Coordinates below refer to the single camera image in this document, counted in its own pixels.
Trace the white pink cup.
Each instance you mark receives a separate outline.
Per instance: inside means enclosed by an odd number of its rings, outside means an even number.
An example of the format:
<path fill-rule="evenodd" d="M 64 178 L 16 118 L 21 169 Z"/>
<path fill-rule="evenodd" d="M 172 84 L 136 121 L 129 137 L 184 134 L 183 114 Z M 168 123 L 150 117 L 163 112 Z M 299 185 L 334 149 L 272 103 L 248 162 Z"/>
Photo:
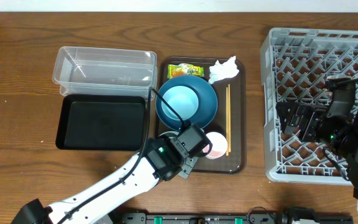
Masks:
<path fill-rule="evenodd" d="M 213 145 L 212 150 L 206 155 L 208 159 L 217 159 L 226 154 L 228 144 L 226 138 L 221 133 L 210 132 L 206 136 Z"/>

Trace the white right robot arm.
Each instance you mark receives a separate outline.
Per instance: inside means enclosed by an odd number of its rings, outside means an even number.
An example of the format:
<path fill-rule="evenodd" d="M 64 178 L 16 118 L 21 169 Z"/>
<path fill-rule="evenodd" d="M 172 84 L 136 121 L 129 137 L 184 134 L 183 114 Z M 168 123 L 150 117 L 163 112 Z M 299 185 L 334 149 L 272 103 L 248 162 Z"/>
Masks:
<path fill-rule="evenodd" d="M 333 105 L 306 105 L 295 102 L 279 102 L 276 111 L 281 129 L 291 134 L 299 129 L 302 142 L 321 142 L 347 162 L 347 174 L 342 177 L 354 187 L 358 199 L 358 110 L 352 122 Z"/>

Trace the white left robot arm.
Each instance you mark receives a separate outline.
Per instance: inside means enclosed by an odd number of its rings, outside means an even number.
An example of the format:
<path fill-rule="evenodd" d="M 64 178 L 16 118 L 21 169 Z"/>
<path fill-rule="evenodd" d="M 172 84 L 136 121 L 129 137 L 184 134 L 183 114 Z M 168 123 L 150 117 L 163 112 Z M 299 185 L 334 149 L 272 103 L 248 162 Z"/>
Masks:
<path fill-rule="evenodd" d="M 168 181 L 187 159 L 205 147 L 194 137 L 148 139 L 141 151 L 121 168 L 88 189 L 44 207 L 35 199 L 24 205 L 13 223 L 95 223 L 129 199 Z"/>

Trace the light blue bowl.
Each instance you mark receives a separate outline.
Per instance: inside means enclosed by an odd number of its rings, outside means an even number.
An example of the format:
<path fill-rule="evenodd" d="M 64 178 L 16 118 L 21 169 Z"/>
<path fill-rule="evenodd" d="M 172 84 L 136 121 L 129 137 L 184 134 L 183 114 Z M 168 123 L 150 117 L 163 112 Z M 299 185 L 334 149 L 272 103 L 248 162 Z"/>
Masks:
<path fill-rule="evenodd" d="M 198 96 L 187 86 L 175 86 L 168 89 L 163 99 L 180 115 L 182 120 L 191 118 L 198 110 Z"/>

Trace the mint green cup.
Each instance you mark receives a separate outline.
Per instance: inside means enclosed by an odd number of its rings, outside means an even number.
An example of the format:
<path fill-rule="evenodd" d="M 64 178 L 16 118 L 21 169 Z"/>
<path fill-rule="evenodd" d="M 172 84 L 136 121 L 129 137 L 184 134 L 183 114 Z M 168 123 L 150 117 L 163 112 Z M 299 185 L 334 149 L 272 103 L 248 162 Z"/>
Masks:
<path fill-rule="evenodd" d="M 177 131 L 167 131 L 159 135 L 160 138 L 174 138 L 179 135 L 179 132 Z"/>

